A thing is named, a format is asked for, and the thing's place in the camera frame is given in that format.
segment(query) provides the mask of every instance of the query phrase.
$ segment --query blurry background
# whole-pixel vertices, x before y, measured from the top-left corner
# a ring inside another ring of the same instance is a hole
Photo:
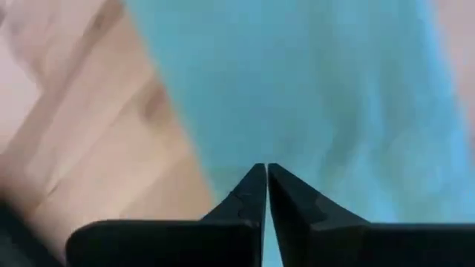
[[[475,1],[432,1],[475,129]],[[0,190],[58,255],[95,220],[212,207],[159,75],[119,0],[0,0]]]

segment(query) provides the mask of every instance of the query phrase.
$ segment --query blue garment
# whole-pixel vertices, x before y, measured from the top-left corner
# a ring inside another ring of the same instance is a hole
[[[254,163],[278,162],[370,221],[475,221],[426,1],[126,2],[217,202]],[[265,266],[279,264],[268,224]]]

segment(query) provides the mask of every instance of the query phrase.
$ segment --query blue cloth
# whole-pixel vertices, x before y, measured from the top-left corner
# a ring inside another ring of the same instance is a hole
[[[254,163],[278,162],[371,221],[475,220],[427,2],[126,2],[217,202]],[[264,265],[278,266],[267,222]]]

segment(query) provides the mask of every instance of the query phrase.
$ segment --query black plastic piece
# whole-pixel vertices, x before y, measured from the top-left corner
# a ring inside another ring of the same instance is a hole
[[[0,266],[62,267],[15,211],[1,200]]]
[[[261,266],[266,168],[255,165],[200,221],[109,220],[75,231],[66,245],[73,267]]]
[[[278,164],[269,195],[285,267],[475,266],[475,225],[372,224]]]

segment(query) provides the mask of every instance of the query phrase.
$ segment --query light blue fabric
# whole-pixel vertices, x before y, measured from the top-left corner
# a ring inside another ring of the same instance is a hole
[[[278,162],[371,221],[475,220],[468,137],[425,1],[127,5],[217,202],[255,162]],[[265,266],[280,264],[273,231]]]

